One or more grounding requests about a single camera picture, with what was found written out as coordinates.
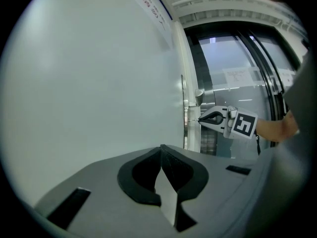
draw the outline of forearm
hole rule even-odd
[[[284,139],[282,121],[266,121],[258,119],[256,129],[258,135],[269,141],[280,142]]]

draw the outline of black rectangular cutout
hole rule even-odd
[[[49,216],[48,220],[65,229],[69,226],[70,222],[76,216],[80,208],[85,203],[90,195],[90,191],[77,188],[70,196],[68,196]]]
[[[236,173],[239,173],[239,174],[246,175],[246,176],[251,171],[251,169],[248,169],[248,168],[241,168],[241,167],[232,166],[232,165],[228,166],[226,169],[229,170],[229,171],[233,171],[233,172],[236,172]]]

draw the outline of person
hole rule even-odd
[[[297,133],[298,127],[292,112],[288,111],[279,121],[258,119],[256,130],[257,134],[266,140],[281,142]]]

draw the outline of white ceiling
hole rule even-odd
[[[243,20],[266,23],[306,36],[295,13],[269,0],[170,0],[184,28],[197,24]]]

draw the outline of white paper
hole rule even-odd
[[[228,88],[254,86],[249,68],[223,69]]]
[[[288,69],[278,69],[279,76],[283,82],[284,86],[292,86],[293,85],[293,71],[290,71]]]
[[[168,43],[169,47],[173,47],[172,42],[172,32],[170,26],[158,6],[154,3],[153,0],[135,0],[139,6],[146,12],[148,17],[152,20],[156,28],[163,35],[164,39]]]

